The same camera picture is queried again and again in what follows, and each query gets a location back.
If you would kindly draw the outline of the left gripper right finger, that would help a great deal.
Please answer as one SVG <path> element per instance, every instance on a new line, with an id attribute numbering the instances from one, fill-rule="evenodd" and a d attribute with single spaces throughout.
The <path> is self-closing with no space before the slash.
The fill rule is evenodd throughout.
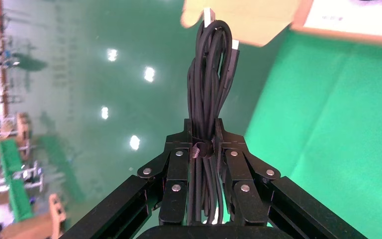
<path id="1" fill-rule="evenodd" d="M 233 235 L 241 239 L 361 239 L 363 234 L 215 121 L 216 156 Z"/>

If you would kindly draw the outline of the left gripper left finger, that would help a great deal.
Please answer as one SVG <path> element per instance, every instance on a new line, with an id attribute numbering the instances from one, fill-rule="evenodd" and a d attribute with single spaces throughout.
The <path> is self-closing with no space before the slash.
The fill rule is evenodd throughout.
<path id="1" fill-rule="evenodd" d="M 191 120 L 168 135 L 164 151 L 129 176 L 62 235 L 64 239 L 161 239 L 186 220 Z"/>

